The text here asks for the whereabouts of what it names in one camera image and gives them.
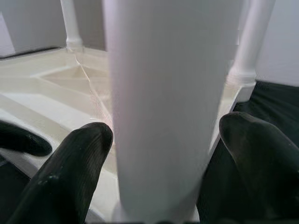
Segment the black fabric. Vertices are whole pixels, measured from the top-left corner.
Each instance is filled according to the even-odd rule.
[[[113,141],[104,123],[72,131],[24,189],[8,224],[82,224]]]
[[[290,220],[250,220],[245,221],[243,224],[298,224],[299,220],[290,219]]]
[[[4,224],[17,207],[29,177],[4,158],[0,157],[0,161],[0,224]]]
[[[245,112],[224,115],[219,131],[263,218],[299,218],[299,148],[275,125]]]
[[[248,102],[234,111],[246,112],[279,128],[299,147],[299,87],[258,81]],[[238,222],[261,219],[222,140],[203,177],[197,201],[202,223],[222,218]]]

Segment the white pole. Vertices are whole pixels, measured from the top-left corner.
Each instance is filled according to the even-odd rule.
[[[104,9],[121,199],[114,221],[192,221],[239,1],[106,0]]]
[[[235,62],[227,83],[242,86],[239,102],[249,100],[256,84],[256,61],[269,24],[275,0],[251,0]]]
[[[239,19],[239,39],[242,37],[242,33],[243,33],[243,29],[244,29],[245,22],[247,19],[249,8],[250,8],[250,0],[243,0],[243,6],[242,6],[242,10],[241,10],[240,19]]]
[[[73,0],[60,0],[66,30],[66,47],[71,51],[82,51],[83,44],[79,34]]]

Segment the white column base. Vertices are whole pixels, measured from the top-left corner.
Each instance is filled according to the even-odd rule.
[[[173,223],[184,223],[184,222],[200,222],[199,219],[199,213],[197,210],[197,207],[195,206],[194,210],[190,212],[190,215],[186,217],[180,216],[180,212],[178,211],[176,213],[176,217],[174,217],[172,220]],[[136,215],[134,217],[131,217],[122,207],[121,203],[118,202],[116,205],[114,211],[113,211],[113,216],[112,216],[112,221],[116,223],[131,223],[131,222],[140,222],[140,220],[136,220]],[[145,221],[145,224],[152,224],[152,223],[157,223],[162,220],[156,220],[156,221]]]
[[[241,85],[241,89],[239,91],[239,94],[237,96],[237,103],[247,102],[252,94],[252,91],[254,90],[254,87],[256,85],[256,82],[253,84],[246,84]]]
[[[70,52],[83,52],[83,44],[81,39],[66,40],[66,48]]]
[[[229,71],[226,83],[228,85],[240,88],[237,103],[246,102],[250,99],[252,91],[256,85],[256,71],[240,71],[236,67],[232,67]]]

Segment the white cylinder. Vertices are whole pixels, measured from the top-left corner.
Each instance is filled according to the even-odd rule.
[[[66,47],[70,50],[82,50],[82,39],[73,0],[60,0],[66,30]]]
[[[190,219],[208,163],[238,0],[106,0],[121,204],[115,221]]]
[[[242,31],[235,62],[228,74],[228,83],[237,85],[255,84],[256,61],[274,4],[275,0],[250,1],[250,9]]]
[[[241,9],[240,19],[239,19],[239,41],[238,41],[238,44],[240,42],[240,38],[242,37],[242,33],[243,33],[243,29],[244,29],[245,22],[247,19],[249,8],[250,8],[250,0],[244,0],[243,6]]]

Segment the gray wall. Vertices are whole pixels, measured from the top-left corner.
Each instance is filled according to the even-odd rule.
[[[276,0],[257,61],[258,79],[299,86],[299,0]]]
[[[75,0],[78,25],[87,47],[104,49],[101,0]],[[60,0],[0,0],[16,52],[46,46],[65,46]]]

